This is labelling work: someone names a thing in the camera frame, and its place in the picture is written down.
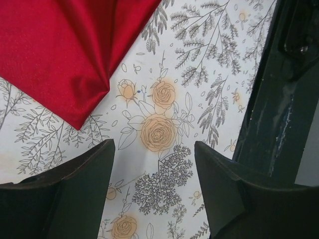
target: floral pattern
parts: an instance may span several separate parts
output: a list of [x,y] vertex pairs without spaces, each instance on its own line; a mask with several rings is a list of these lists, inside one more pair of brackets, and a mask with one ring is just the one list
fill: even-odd
[[79,131],[0,78],[0,183],[113,138],[98,238],[208,238],[194,142],[232,157],[275,6],[162,0]]

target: white tablecloth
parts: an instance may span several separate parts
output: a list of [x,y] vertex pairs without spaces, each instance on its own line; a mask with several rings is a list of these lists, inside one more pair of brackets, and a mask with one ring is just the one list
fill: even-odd
[[113,138],[99,238],[208,238],[194,143],[232,157],[274,8],[273,0],[163,0],[80,131],[1,79],[0,183]]

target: black leafy branch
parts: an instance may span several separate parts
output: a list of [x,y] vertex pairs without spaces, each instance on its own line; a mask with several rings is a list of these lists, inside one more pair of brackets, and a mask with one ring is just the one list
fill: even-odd
[[147,215],[152,210],[162,215],[181,202],[175,187],[185,186],[193,175],[193,163],[185,159],[190,154],[189,148],[176,145],[172,154],[158,160],[156,173],[146,174],[135,183],[133,202],[140,206],[140,212]]
[[6,117],[11,114],[14,116],[20,116],[21,112],[25,109],[21,106],[30,105],[31,99],[28,95],[12,86],[8,81],[0,78],[0,91],[4,99],[4,109],[0,109],[0,130],[4,124]]
[[156,8],[153,16],[142,30],[142,38],[146,41],[146,49],[148,52],[156,53],[156,44],[160,45],[159,34],[163,34],[167,30],[167,14],[165,9],[173,6],[175,0],[163,0]]
[[181,74],[184,87],[194,79],[194,84],[198,87],[202,82],[208,82],[204,64],[210,59],[215,59],[222,67],[231,67],[233,75],[241,72],[238,61],[240,54],[235,40],[238,31],[227,12],[229,2],[230,0],[223,5],[218,1],[203,3],[200,8],[205,14],[200,14],[196,6],[185,4],[182,11],[170,16],[174,21],[171,29],[176,32],[175,38],[182,40],[184,45],[184,48],[175,50],[179,60],[175,68],[184,67],[189,60],[196,62]]
[[200,207],[196,210],[196,212],[194,213],[193,217],[195,217],[198,213],[200,213],[201,211],[203,211],[205,209],[205,204],[201,204]]
[[183,221],[183,217],[187,213],[187,209],[185,205],[178,204],[178,206],[174,209],[172,217],[176,220],[168,222],[167,234],[168,238],[173,239],[182,239],[185,235],[185,229],[180,229],[178,224],[181,224]]
[[79,147],[86,140],[89,147],[93,147],[107,138],[107,135],[102,134],[108,130],[103,127],[106,122],[100,120],[100,117],[89,116],[84,129],[77,131],[43,106],[31,109],[23,115],[26,121],[15,130],[18,132],[15,142],[24,143],[23,159],[17,168],[19,174],[28,172],[35,175],[60,165],[66,158],[63,143]]
[[208,233],[209,233],[209,225],[206,222],[203,222],[203,226],[200,227],[200,230],[195,235],[190,237],[190,239],[198,239]]
[[[254,8],[263,9],[262,1],[251,0],[250,4],[255,4]],[[253,74],[249,75],[247,79],[247,92],[251,92],[255,77],[259,68],[259,60],[263,54],[265,47],[267,33],[270,27],[270,22],[274,14],[276,6],[276,0],[272,2],[269,9],[267,10],[264,16],[261,16],[260,12],[254,17],[254,20],[251,20],[249,23],[249,28],[247,30],[247,35],[255,39],[254,45],[252,47],[246,48],[245,56],[243,57],[244,61],[253,61]]]
[[210,86],[211,90],[206,95],[208,106],[198,119],[198,124],[202,128],[202,133],[208,130],[207,139],[204,140],[212,148],[218,144],[218,128],[225,123],[226,111],[229,108],[228,97],[223,97],[223,89],[227,78],[223,80],[221,74]]

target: folded red cloth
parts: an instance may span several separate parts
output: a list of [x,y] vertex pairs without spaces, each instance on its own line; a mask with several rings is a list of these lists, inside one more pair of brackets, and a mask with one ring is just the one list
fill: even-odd
[[0,76],[80,129],[160,0],[0,0]]

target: table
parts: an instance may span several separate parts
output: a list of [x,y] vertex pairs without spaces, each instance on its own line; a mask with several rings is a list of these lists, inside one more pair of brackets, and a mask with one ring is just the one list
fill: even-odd
[[113,138],[98,238],[208,238],[194,142],[232,157],[275,5],[163,0],[80,131],[1,78],[0,183]]

